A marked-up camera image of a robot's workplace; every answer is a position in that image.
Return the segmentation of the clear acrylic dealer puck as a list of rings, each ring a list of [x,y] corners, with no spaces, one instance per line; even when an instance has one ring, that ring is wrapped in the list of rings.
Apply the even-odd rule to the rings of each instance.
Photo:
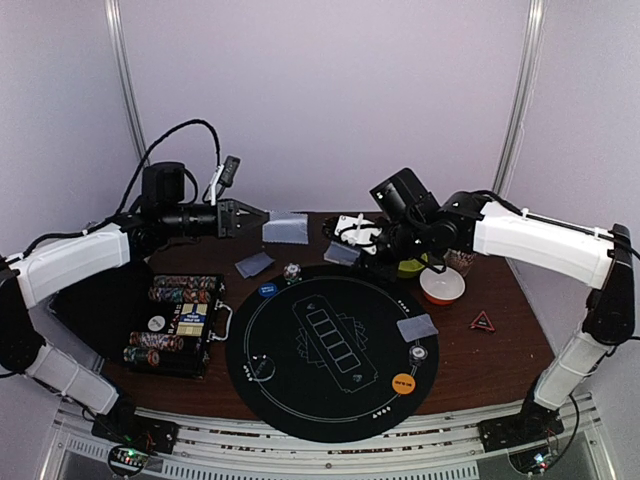
[[[270,381],[276,373],[274,360],[266,354],[252,355],[249,364],[249,380],[257,383]]]

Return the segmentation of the grey playing card deck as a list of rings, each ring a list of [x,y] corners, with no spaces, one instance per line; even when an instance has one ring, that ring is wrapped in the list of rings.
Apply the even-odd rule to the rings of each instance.
[[[323,259],[329,263],[351,266],[356,262],[359,256],[360,251],[358,249],[331,242],[323,254]]]

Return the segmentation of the grey card pair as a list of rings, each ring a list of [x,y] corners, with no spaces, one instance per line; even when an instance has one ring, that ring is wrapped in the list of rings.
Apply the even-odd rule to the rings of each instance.
[[[264,243],[307,245],[308,215],[296,212],[271,211],[262,226]]]

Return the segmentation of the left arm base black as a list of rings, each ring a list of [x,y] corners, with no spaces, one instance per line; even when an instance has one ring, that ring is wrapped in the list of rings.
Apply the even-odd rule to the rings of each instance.
[[[178,431],[175,422],[137,414],[133,400],[126,395],[121,395],[108,413],[96,414],[91,428],[95,437],[151,454],[171,454]]]

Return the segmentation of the blue small blind button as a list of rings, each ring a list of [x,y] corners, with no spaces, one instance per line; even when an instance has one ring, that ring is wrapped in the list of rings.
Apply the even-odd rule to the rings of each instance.
[[[265,283],[258,288],[258,293],[264,298],[269,298],[278,293],[278,287],[274,283]]]

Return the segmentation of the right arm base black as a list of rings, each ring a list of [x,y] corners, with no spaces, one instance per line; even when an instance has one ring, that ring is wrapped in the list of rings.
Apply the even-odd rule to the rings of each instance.
[[[535,401],[530,390],[518,413],[478,423],[478,432],[486,453],[545,440],[550,433],[565,431],[559,410],[550,410]]]

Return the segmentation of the red black triangle button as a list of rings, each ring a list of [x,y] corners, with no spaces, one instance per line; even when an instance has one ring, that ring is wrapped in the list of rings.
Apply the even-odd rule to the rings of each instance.
[[[495,333],[496,328],[485,311],[481,311],[471,322],[470,329],[482,330],[488,333]]]

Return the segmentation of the poker chip stack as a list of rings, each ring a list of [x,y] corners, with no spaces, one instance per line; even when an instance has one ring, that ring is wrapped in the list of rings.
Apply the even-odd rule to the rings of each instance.
[[[288,284],[296,283],[301,279],[301,267],[299,264],[289,263],[284,267],[283,277]]]
[[[425,347],[421,345],[412,345],[408,352],[410,367],[419,368],[427,361],[428,356],[429,353]]]

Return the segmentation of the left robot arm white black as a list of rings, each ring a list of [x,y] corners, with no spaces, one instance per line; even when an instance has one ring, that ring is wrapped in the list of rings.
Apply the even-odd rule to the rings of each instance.
[[[62,294],[87,294],[92,303],[112,300],[99,280],[124,272],[170,240],[180,237],[234,238],[263,225],[266,212],[224,198],[240,160],[229,156],[214,171],[203,198],[185,199],[189,176],[180,162],[143,168],[141,192],[129,208],[76,233],[47,234],[23,253],[1,261],[1,366],[9,375],[35,379],[92,413],[123,444],[137,442],[144,424],[125,406],[116,386],[55,347],[31,320],[31,310]]]

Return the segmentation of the single grey card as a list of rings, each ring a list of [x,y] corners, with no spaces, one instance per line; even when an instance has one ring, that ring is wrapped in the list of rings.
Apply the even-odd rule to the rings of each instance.
[[[240,260],[235,264],[236,270],[244,278],[255,277],[270,267],[275,260],[265,252],[260,252]]]

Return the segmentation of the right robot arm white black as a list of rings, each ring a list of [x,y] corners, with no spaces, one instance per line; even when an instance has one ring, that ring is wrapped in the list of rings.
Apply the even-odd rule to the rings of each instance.
[[[439,203],[404,168],[371,192],[385,214],[358,220],[350,244],[378,262],[428,257],[441,273],[449,250],[518,260],[578,280],[590,288],[586,316],[560,354],[532,385],[512,430],[535,440],[575,388],[635,331],[635,276],[639,254],[629,230],[573,225],[531,214],[490,190],[459,191]]]

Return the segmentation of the orange big blind button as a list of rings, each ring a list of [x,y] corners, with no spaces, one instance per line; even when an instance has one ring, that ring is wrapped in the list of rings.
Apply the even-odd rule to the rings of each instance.
[[[416,389],[416,385],[417,383],[415,378],[408,373],[396,374],[391,381],[392,389],[398,395],[409,395],[413,393]]]

